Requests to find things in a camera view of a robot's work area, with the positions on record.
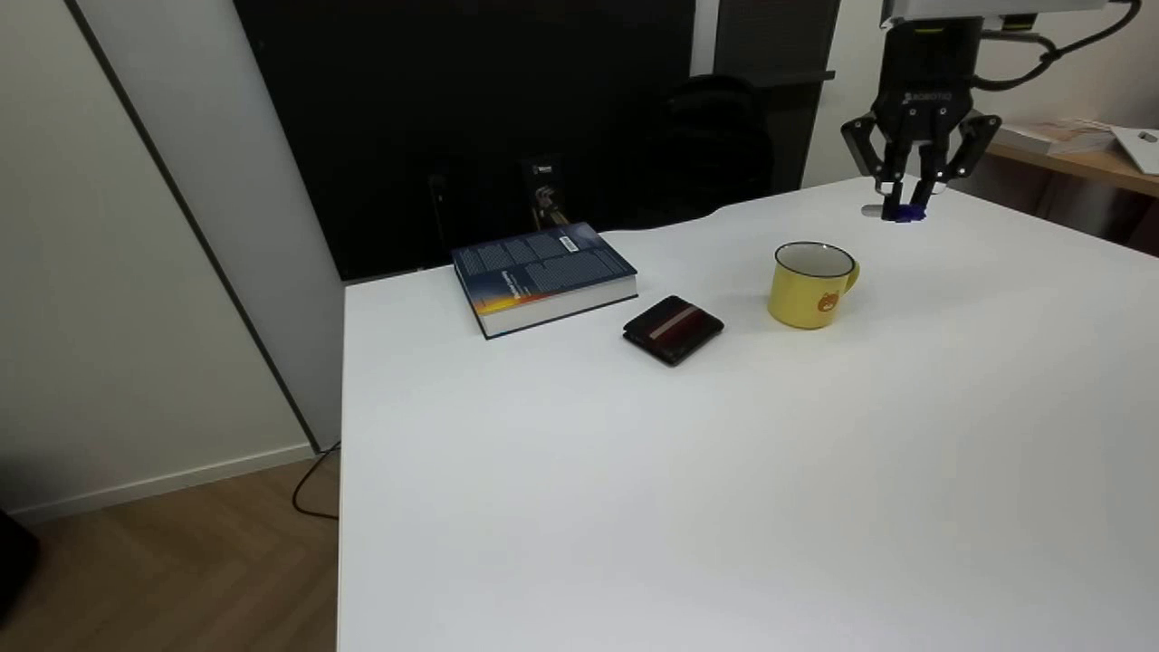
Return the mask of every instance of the white table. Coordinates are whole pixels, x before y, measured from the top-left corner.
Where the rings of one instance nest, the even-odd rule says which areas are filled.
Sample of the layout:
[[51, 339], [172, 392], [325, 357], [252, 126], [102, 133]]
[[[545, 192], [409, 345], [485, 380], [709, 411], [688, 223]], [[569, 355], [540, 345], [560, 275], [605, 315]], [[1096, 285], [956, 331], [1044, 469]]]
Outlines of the white table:
[[[1159, 647], [1159, 261], [869, 182], [609, 240], [643, 301], [484, 339], [450, 268], [349, 295], [342, 647]], [[863, 261], [835, 331], [773, 249]], [[620, 339], [683, 295], [726, 337]]]

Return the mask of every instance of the baseboard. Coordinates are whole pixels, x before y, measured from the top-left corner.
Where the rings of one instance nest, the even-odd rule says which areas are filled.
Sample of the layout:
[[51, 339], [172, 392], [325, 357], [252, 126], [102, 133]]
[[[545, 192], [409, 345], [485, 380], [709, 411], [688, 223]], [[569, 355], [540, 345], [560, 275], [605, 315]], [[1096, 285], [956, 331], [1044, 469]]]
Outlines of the baseboard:
[[11, 517], [19, 517], [26, 524], [55, 520], [55, 517], [102, 512], [102, 507], [116, 507], [116, 505], [130, 505], [130, 501], [145, 501], [145, 495], [183, 491], [183, 489], [193, 489], [193, 487], [230, 482], [230, 477], [270, 471], [270, 469], [284, 469], [284, 464], [302, 464], [302, 459], [312, 459], [312, 458], [314, 458], [314, 450], [307, 441], [298, 441], [298, 446], [264, 450], [264, 452], [255, 452], [255, 458], [184, 469], [184, 471], [173, 471], [173, 475], [155, 475], [155, 477], [142, 477], [142, 482], [109, 487], [109, 489], [98, 489], [98, 491], [75, 491], [75, 495], [65, 495], [65, 501], [19, 507], [19, 512], [11, 512]]

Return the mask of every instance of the book cover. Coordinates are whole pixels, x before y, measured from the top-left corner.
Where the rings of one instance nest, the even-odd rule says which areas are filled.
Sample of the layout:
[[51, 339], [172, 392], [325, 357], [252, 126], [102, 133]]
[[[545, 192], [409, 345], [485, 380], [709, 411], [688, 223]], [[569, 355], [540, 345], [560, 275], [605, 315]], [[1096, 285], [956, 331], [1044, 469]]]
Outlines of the book cover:
[[485, 337], [638, 295], [638, 271], [585, 220], [461, 245], [455, 268]]

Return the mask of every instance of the white wall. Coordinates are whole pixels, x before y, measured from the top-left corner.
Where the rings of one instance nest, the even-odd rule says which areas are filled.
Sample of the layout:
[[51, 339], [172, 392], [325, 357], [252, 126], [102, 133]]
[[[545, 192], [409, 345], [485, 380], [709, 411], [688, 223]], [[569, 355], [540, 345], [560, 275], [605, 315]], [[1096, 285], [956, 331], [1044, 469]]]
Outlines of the white wall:
[[61, 0], [0, 4], [0, 507], [307, 452]]
[[[1117, 22], [1123, 8], [1109, 10], [1068, 10], [1068, 15], [1044, 15], [1040, 33], [1055, 37], [1058, 44], [1081, 41], [1096, 30]], [[1151, 72], [1159, 41], [1159, 4], [1146, 0], [1140, 19], [1104, 41], [1087, 48], [1065, 63], [1058, 63], [1044, 79], [1020, 88], [1010, 93], [975, 93], [977, 108], [1000, 114], [1010, 118], [1033, 115], [1103, 115], [1109, 124], [1159, 124], [1159, 85]], [[1035, 57], [1026, 48], [1006, 44], [982, 44], [982, 72], [986, 76], [1020, 76]], [[808, 153], [805, 182], [836, 182], [857, 179], [857, 164], [844, 153], [842, 124], [869, 114], [878, 99], [879, 76], [879, 0], [844, 0], [836, 15], [835, 37], [835, 69], [836, 79], [826, 85], [817, 140]]]
[[232, 0], [75, 0], [321, 446], [346, 285]]

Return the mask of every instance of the black wall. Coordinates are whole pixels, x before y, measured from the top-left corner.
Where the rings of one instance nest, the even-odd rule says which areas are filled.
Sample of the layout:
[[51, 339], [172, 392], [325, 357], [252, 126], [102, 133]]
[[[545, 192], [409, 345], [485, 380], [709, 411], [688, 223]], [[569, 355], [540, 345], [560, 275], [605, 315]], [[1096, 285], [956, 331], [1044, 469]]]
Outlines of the black wall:
[[[602, 229], [663, 208], [645, 133], [688, 76], [697, 0], [237, 0], [346, 278], [446, 261], [446, 245], [532, 229], [531, 155], [560, 155], [566, 211]], [[721, 57], [767, 88], [776, 179], [793, 188], [817, 114], [817, 51], [836, 0], [730, 0]], [[432, 208], [432, 175], [450, 208]]]

